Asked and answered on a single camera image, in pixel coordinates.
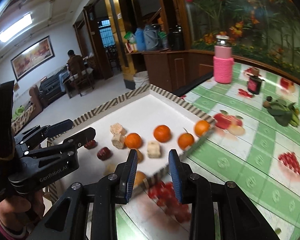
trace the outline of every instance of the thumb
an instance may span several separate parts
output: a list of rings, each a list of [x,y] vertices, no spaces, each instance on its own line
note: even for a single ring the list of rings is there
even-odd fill
[[[3,213],[23,213],[31,208],[31,203],[21,196],[12,196],[0,203]]]

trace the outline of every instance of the screw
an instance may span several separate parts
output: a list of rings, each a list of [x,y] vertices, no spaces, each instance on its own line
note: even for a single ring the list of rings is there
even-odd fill
[[[200,175],[197,174],[197,173],[191,173],[190,174],[190,179],[199,179],[200,178]]]
[[[234,181],[228,181],[227,186],[230,187],[230,188],[234,188],[234,187],[237,186],[237,184]]]
[[[78,182],[71,185],[71,188],[74,189],[74,190],[79,189],[80,187],[81,187],[81,184],[78,183]]]
[[[111,173],[111,174],[108,175],[109,180],[115,180],[117,177],[118,177],[118,175],[115,174],[115,173]]]

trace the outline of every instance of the black leather sofa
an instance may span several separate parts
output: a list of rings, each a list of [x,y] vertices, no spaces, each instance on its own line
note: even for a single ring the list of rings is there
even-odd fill
[[[39,98],[43,108],[46,108],[52,102],[63,96],[66,92],[62,92],[60,88],[59,74],[63,73],[67,68],[61,69],[55,75],[43,81],[39,88]]]

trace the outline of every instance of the human hand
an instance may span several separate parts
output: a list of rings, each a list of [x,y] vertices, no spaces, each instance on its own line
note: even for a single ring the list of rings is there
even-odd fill
[[[32,203],[21,196],[12,196],[0,202],[0,220],[6,228],[21,231],[25,225],[17,219],[16,213],[26,212],[31,207],[40,218],[43,217],[45,205],[42,190],[34,193]]]

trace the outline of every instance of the wooden cabinet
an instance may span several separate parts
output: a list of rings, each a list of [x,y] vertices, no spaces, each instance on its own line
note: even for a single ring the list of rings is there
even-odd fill
[[[213,71],[213,55],[190,51],[145,52],[149,82],[169,92]]]

